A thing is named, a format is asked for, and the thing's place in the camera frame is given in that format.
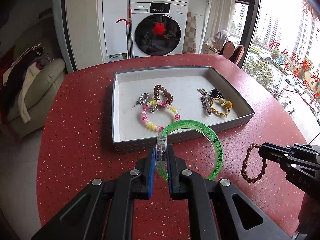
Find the green translucent bangle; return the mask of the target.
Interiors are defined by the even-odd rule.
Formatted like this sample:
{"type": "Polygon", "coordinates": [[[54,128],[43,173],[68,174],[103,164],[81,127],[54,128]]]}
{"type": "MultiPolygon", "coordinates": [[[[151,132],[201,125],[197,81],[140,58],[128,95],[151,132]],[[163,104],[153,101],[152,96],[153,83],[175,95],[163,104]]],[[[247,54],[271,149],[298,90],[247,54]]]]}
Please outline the green translucent bangle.
{"type": "Polygon", "coordinates": [[[168,180],[168,158],[165,149],[173,142],[173,137],[181,135],[185,138],[187,133],[197,135],[197,138],[192,140],[179,142],[174,145],[174,150],[177,151],[177,156],[183,158],[187,162],[187,166],[206,175],[207,179],[214,180],[222,166],[224,153],[220,139],[216,133],[207,125],[194,120],[181,120],[169,124],[162,128],[157,135],[157,157],[156,168],[158,174],[168,180]]]}

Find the black hair claw clip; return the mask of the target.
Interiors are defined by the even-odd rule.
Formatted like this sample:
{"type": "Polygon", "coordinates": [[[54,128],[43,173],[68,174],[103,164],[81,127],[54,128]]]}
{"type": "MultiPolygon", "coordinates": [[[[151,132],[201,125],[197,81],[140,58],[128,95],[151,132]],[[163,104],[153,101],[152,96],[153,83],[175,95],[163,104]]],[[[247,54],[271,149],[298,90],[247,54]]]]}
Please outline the black hair claw clip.
{"type": "Polygon", "coordinates": [[[217,89],[217,88],[213,88],[210,92],[210,97],[212,99],[224,99],[225,97],[223,96],[223,94],[217,89]]]}

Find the silver rhinestone barrette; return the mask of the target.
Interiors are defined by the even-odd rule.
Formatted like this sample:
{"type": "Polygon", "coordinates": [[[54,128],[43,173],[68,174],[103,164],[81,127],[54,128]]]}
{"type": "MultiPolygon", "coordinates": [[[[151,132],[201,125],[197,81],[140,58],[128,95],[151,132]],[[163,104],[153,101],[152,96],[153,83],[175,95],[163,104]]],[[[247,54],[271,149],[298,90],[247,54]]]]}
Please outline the silver rhinestone barrette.
{"type": "Polygon", "coordinates": [[[209,104],[207,97],[205,95],[203,95],[203,96],[201,96],[200,100],[202,102],[203,108],[207,112],[207,115],[212,115],[212,110],[211,110],[211,107],[210,107],[210,104],[209,104]]]}

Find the gold bunny hair clip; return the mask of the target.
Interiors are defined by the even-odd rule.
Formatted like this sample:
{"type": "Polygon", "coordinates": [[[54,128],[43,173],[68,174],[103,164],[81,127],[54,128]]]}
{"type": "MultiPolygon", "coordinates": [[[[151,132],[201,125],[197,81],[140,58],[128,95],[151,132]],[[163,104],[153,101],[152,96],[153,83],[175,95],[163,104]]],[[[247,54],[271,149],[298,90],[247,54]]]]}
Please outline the gold bunny hair clip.
{"type": "Polygon", "coordinates": [[[210,95],[204,89],[197,89],[197,91],[202,94],[203,97],[210,98],[210,95]]]}

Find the silver heart hair claw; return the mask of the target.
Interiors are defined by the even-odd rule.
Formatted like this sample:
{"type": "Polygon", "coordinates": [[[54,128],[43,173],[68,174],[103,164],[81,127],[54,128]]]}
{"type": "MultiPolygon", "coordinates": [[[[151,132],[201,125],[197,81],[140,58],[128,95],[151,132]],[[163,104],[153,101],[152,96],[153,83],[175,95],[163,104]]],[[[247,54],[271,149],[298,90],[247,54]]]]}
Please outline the silver heart hair claw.
{"type": "Polygon", "coordinates": [[[155,113],[156,111],[158,111],[158,106],[157,105],[151,105],[149,107],[149,112],[150,113],[155,113]]]}

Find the silver rhinestone hair claw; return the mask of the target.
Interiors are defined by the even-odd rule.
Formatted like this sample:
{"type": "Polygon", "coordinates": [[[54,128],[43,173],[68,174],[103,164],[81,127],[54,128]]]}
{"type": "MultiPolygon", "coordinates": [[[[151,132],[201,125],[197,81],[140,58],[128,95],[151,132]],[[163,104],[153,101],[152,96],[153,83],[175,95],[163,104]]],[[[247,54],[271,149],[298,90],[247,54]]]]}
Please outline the silver rhinestone hair claw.
{"type": "Polygon", "coordinates": [[[136,104],[138,105],[145,105],[149,102],[149,94],[148,93],[143,93],[139,96],[136,104]]]}

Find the brown chair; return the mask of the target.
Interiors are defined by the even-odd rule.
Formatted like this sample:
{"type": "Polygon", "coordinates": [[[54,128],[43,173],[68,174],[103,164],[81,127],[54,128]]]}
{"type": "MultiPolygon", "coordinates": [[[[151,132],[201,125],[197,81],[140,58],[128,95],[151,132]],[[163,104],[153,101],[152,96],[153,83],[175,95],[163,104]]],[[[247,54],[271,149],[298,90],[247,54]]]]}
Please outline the brown chair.
{"type": "Polygon", "coordinates": [[[226,59],[230,59],[235,50],[234,43],[228,41],[224,44],[223,48],[220,50],[219,55],[223,56],[226,59]]]}
{"type": "Polygon", "coordinates": [[[245,48],[244,48],[243,45],[237,46],[237,47],[235,48],[233,54],[232,54],[231,57],[229,58],[229,61],[231,61],[232,63],[234,63],[235,65],[237,65],[237,64],[240,62],[240,60],[241,60],[244,52],[245,52],[245,48]]]}

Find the beige bag on chair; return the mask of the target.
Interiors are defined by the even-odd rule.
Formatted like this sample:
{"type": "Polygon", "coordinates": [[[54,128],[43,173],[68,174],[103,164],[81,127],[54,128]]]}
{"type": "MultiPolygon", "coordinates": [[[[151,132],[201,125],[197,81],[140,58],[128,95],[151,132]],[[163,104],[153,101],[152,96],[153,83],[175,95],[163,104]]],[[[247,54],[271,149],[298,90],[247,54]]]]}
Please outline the beige bag on chair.
{"type": "Polygon", "coordinates": [[[219,31],[213,37],[207,38],[201,48],[202,54],[218,54],[226,42],[229,33],[226,30],[219,31]]]}

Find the checkered cloth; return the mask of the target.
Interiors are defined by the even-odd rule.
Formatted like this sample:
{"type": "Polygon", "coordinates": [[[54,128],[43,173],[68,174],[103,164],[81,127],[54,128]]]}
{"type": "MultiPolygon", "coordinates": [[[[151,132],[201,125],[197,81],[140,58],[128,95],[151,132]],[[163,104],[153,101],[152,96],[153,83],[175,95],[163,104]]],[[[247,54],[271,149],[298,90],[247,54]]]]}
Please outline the checkered cloth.
{"type": "Polygon", "coordinates": [[[183,43],[184,54],[196,53],[196,24],[196,14],[193,12],[188,12],[183,43]]]}

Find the white detergent jug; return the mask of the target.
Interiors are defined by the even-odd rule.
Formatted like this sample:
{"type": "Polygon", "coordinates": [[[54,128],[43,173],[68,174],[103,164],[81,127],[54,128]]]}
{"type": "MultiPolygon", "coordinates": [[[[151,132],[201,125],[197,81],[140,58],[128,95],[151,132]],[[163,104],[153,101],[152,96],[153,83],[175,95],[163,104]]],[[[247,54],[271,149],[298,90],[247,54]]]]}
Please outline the white detergent jug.
{"type": "Polygon", "coordinates": [[[121,61],[123,60],[124,57],[122,54],[116,54],[116,55],[111,55],[109,56],[109,61],[108,63],[111,63],[111,62],[116,62],[116,61],[121,61]]]}

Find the pile of clothes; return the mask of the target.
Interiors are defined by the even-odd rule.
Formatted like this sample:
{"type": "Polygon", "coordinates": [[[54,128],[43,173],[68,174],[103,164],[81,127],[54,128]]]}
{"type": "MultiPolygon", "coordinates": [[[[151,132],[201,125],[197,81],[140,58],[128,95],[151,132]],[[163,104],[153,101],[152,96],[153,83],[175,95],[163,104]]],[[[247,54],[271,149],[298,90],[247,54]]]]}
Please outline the pile of clothes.
{"type": "Polygon", "coordinates": [[[1,124],[19,116],[23,123],[31,120],[28,112],[44,96],[52,81],[41,81],[44,72],[57,59],[40,44],[26,49],[4,72],[1,81],[1,124]]]}

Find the white curtain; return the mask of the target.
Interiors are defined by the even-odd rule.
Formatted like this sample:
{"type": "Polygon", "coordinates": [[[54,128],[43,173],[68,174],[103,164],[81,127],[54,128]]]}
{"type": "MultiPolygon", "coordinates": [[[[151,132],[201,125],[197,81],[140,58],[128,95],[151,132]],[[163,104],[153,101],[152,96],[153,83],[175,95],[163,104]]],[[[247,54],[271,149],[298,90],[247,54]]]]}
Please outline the white curtain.
{"type": "Polygon", "coordinates": [[[201,41],[213,38],[219,31],[229,31],[236,0],[208,0],[204,15],[201,41]]]}

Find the lower white washing machine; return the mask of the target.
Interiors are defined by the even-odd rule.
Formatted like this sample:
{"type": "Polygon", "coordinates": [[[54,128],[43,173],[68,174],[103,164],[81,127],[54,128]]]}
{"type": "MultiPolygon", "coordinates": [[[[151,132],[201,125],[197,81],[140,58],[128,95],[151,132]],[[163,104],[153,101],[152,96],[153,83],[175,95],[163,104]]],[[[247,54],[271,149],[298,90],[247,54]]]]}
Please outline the lower white washing machine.
{"type": "Polygon", "coordinates": [[[181,54],[188,3],[172,0],[131,0],[134,57],[181,54]]]}

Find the white cabinet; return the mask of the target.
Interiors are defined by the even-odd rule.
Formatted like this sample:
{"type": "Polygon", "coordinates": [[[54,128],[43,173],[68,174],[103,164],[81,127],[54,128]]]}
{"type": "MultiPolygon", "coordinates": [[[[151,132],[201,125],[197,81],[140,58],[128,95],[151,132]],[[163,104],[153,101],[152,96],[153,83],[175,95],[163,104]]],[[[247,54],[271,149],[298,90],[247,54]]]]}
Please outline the white cabinet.
{"type": "Polygon", "coordinates": [[[129,0],[53,0],[57,39],[68,73],[127,59],[125,22],[129,0]]]}

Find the red handled mop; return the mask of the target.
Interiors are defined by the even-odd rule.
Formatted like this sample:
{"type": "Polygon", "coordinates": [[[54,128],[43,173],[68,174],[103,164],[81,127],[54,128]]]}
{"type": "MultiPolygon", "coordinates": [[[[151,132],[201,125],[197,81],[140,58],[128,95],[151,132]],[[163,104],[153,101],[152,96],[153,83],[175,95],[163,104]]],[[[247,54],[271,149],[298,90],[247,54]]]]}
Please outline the red handled mop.
{"type": "Polygon", "coordinates": [[[132,44],[132,9],[128,8],[127,18],[121,18],[116,20],[116,24],[119,22],[125,22],[126,26],[126,44],[127,44],[127,58],[133,58],[133,44],[132,44]]]}

